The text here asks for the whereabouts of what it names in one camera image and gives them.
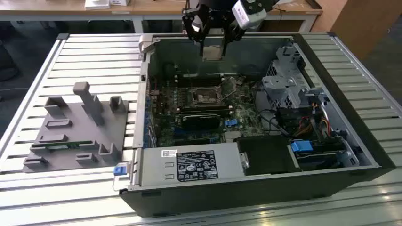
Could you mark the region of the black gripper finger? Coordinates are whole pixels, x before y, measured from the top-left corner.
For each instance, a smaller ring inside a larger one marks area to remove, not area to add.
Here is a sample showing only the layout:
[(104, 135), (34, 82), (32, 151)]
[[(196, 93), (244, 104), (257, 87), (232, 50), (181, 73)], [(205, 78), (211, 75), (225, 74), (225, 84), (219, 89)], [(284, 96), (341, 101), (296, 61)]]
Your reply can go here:
[(193, 9), (184, 8), (181, 21), (188, 39), (200, 44), (199, 55), (203, 56), (204, 39), (209, 32), (209, 8), (197, 6)]
[(228, 15), (223, 18), (223, 39), (221, 39), (221, 56), (225, 56), (225, 50), (228, 43), (239, 41), (245, 33), (236, 23), (233, 15)]

